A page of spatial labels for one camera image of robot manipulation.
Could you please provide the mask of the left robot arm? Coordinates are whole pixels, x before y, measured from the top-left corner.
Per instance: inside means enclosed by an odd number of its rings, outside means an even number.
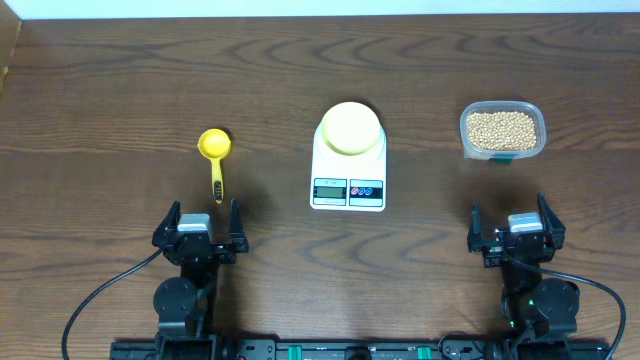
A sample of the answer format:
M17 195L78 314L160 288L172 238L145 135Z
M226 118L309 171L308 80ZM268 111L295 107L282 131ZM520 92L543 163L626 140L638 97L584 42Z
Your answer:
M230 241L214 242L213 220L206 213L182 214L174 202L153 233L152 244L180 275L161 283L153 306L158 314L157 359L229 359L235 352L212 333L219 267L234 264L249 251L238 210L231 200Z

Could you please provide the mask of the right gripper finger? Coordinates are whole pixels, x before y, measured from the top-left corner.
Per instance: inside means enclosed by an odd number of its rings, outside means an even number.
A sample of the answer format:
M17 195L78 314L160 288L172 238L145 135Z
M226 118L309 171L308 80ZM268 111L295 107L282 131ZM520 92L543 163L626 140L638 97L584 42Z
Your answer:
M551 210L542 193L538 194L537 204L545 234L550 237L554 249L561 249L564 245L566 227Z
M479 206L474 203L471 211L471 225L467 235L467 246L470 253L484 253L486 241L483 235L483 226Z

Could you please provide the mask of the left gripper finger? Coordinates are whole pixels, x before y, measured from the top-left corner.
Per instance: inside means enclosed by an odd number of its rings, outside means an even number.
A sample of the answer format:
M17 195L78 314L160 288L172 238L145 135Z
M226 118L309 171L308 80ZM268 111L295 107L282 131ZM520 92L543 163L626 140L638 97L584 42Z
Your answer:
M178 224L181 216L181 204L174 201L167 215L153 232L152 245L159 249L174 249L179 238Z
M239 202L236 198L231 200L229 235L236 253L249 252L249 242L242 225L239 213Z

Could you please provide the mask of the yellow measuring scoop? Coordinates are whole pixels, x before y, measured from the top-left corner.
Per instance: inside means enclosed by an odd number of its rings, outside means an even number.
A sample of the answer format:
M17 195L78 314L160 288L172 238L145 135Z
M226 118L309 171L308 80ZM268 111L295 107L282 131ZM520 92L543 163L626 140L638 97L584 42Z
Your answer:
M222 129L209 129L203 132L197 148L201 155L211 163L211 183L213 198L217 204L224 200L224 180L221 161L231 151L231 139Z

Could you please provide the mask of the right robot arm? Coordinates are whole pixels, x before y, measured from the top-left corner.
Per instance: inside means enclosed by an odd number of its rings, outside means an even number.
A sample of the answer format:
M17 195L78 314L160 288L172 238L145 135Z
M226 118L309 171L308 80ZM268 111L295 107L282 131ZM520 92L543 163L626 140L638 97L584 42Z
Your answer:
M486 345L488 359L570 359L567 335L577 331L578 286L558 275L545 278L540 265L561 249L566 227L543 195L536 212L513 214L508 225L483 225L478 204L471 211L468 250L499 268L503 280L501 311L513 333Z

